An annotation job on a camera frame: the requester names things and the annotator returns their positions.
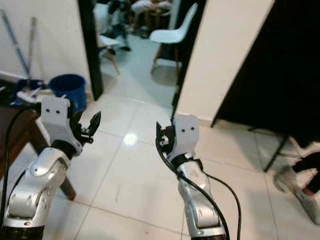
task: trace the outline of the broom handle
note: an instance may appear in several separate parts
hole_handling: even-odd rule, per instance
[[[14,47],[15,47],[16,55],[17,55],[18,58],[19,58],[19,61],[20,61],[21,65],[22,65],[22,67],[23,67],[24,72],[25,72],[26,75],[29,77],[29,69],[28,69],[28,66],[27,66],[27,64],[26,64],[24,55],[23,55],[23,53],[22,53],[21,50],[20,50],[20,47],[19,47],[18,41],[17,41],[17,39],[16,39],[16,36],[15,36],[15,34],[14,34],[11,26],[10,26],[8,17],[7,17],[7,15],[6,15],[6,12],[5,12],[3,9],[0,9],[0,12],[1,12],[1,16],[2,16],[2,19],[3,19],[3,21],[4,21],[4,24],[5,24],[5,26],[6,26],[6,29],[7,29],[8,33],[9,33],[10,38],[11,38],[11,41],[12,41]]]
[[[28,55],[28,63],[27,63],[27,69],[28,69],[29,75],[28,75],[28,80],[26,85],[29,89],[31,89],[31,79],[32,79],[31,67],[32,67],[32,55],[33,55],[36,22],[37,22],[37,19],[33,16],[31,18],[31,31],[29,36],[29,55]]]

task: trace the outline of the white wall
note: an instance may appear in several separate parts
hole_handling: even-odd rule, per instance
[[[77,0],[0,0],[0,8],[7,13],[25,59],[31,16],[37,18],[32,64],[34,79],[48,82],[57,75],[79,74],[87,80],[87,90],[91,90]],[[0,74],[26,77],[2,18]]]
[[[177,113],[212,121],[273,0],[207,0]]]

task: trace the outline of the blue object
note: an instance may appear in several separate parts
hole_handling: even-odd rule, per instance
[[[73,111],[84,111],[87,107],[85,94],[86,81],[76,74],[56,76],[49,82],[49,88],[57,97],[66,95],[73,103]]]

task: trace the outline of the person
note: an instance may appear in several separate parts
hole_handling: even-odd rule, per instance
[[[139,16],[148,10],[155,7],[157,0],[138,0],[131,5],[131,10],[133,12],[132,30],[136,32],[138,30]]]
[[[164,16],[169,16],[171,8],[171,0],[158,0],[158,2],[153,5],[153,7],[149,8],[145,12],[144,19],[147,26],[147,38],[152,31],[160,28],[161,18]]]
[[[128,11],[128,4],[124,0],[111,0],[108,5],[107,15],[107,30],[101,35],[108,38],[116,39],[121,36],[124,42],[124,46],[121,49],[130,52],[131,47],[128,42],[128,32],[125,27],[125,15]]]
[[[317,173],[312,180],[301,189],[297,183],[297,174],[309,169],[316,169]],[[320,207],[316,201],[316,193],[320,190],[320,152],[314,152],[303,157],[293,166],[285,166],[273,180],[275,186],[285,191],[283,185],[292,192],[308,214],[310,219],[320,225]]]

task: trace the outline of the black wire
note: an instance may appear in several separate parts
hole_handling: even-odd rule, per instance
[[[3,176],[3,188],[1,197],[1,209],[0,209],[0,229],[3,227],[5,210],[6,210],[6,198],[7,198],[7,188],[8,188],[8,175],[9,175],[9,137],[10,132],[17,121],[18,117],[25,111],[30,109],[30,107],[24,107],[19,109],[19,111],[14,115],[9,123],[9,126],[5,133],[4,139],[4,176]]]
[[[17,180],[15,181],[15,184],[13,185],[12,190],[11,190],[11,192],[10,192],[10,195],[9,195],[9,199],[8,199],[7,204],[9,204],[9,200],[10,200],[10,196],[11,196],[12,192],[14,191],[14,189],[16,188],[16,186],[18,186],[20,180],[21,180],[22,177],[25,175],[25,173],[26,173],[26,170],[24,170],[24,171],[20,174],[20,176],[17,178]]]
[[[237,197],[237,194],[235,193],[235,191],[224,181],[220,180],[219,178],[216,178],[214,176],[209,175],[206,172],[203,172],[205,175],[207,175],[209,178],[216,180],[217,182],[223,184],[224,186],[226,186],[226,188],[232,193],[232,195],[234,196],[234,199],[236,201],[236,206],[238,208],[238,228],[237,228],[237,234],[236,234],[236,239],[240,240],[240,234],[241,234],[241,222],[242,222],[242,212],[241,212],[241,206],[240,206],[240,201]]]
[[[227,225],[227,221],[224,217],[224,215],[222,214],[220,208],[218,207],[218,205],[216,204],[216,202],[212,199],[212,197],[206,192],[204,191],[202,188],[200,188],[196,183],[194,183],[193,181],[191,181],[190,179],[188,179],[187,177],[185,177],[182,173],[178,172],[165,158],[165,156],[162,153],[161,150],[161,146],[159,145],[159,140],[158,138],[156,138],[155,140],[155,147],[162,159],[162,161],[164,162],[164,164],[180,179],[183,179],[185,182],[187,182],[188,184],[190,184],[192,187],[194,187],[195,189],[197,189],[200,193],[202,193],[205,198],[213,205],[213,207],[215,208],[215,210],[218,212],[219,217],[221,218],[222,221],[222,225],[224,227],[225,230],[225,235],[226,235],[226,240],[230,240],[230,234],[229,234],[229,229],[228,229],[228,225]]]

